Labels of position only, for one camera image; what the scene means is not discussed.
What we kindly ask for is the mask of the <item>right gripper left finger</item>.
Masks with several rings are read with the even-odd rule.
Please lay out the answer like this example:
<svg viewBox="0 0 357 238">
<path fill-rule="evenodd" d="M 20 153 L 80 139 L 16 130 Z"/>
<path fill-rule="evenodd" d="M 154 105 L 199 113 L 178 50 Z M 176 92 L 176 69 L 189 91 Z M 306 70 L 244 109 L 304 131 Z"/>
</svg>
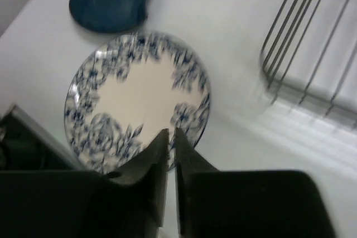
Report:
<svg viewBox="0 0 357 238">
<path fill-rule="evenodd" d="M 157 237 L 163 225 L 168 130 L 108 174 L 1 173 L 2 237 Z"/>
</svg>

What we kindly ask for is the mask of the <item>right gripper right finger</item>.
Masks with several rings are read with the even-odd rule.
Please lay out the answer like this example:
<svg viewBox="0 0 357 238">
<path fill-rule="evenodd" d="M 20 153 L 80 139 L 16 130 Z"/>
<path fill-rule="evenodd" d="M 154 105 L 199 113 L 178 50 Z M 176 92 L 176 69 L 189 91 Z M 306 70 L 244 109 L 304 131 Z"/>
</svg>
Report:
<svg viewBox="0 0 357 238">
<path fill-rule="evenodd" d="M 335 237 L 312 178 L 294 170 L 221 171 L 175 130 L 180 237 Z"/>
</svg>

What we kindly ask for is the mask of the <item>blue floral white plate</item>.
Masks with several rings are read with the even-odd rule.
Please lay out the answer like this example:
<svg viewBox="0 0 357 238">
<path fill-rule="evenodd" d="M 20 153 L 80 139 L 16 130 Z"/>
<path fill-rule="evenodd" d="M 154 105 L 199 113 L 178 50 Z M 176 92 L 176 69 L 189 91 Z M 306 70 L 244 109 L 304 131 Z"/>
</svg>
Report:
<svg viewBox="0 0 357 238">
<path fill-rule="evenodd" d="M 174 132 L 197 145 L 210 113 L 210 82 L 198 54 L 179 38 L 155 31 L 121 35 L 81 64 L 64 107 L 67 142 L 78 160 L 109 173 L 168 130 L 168 167 L 175 167 Z"/>
</svg>

